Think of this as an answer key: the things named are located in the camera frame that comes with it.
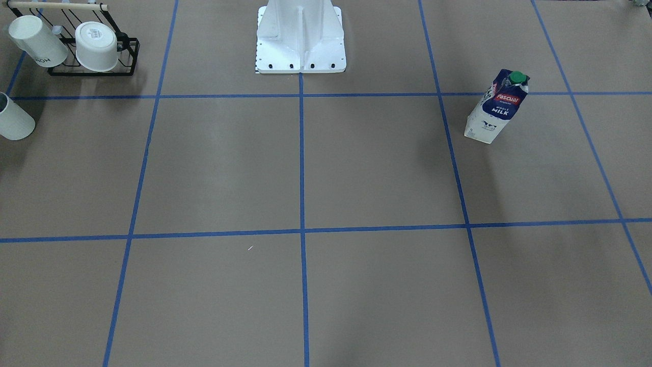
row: upside-down white mug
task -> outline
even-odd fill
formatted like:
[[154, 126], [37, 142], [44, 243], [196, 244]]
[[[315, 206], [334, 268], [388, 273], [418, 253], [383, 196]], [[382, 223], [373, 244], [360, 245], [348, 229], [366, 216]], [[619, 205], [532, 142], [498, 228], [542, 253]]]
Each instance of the upside-down white mug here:
[[37, 16], [23, 15], [14, 19], [8, 33], [16, 46], [42, 67], [60, 65], [68, 56], [68, 48]]
[[118, 42], [115, 32], [98, 22], [85, 22], [75, 30], [77, 61], [86, 69], [104, 72], [118, 64]]
[[32, 116], [0, 92], [0, 135], [9, 140], [20, 140], [30, 135], [35, 127]]

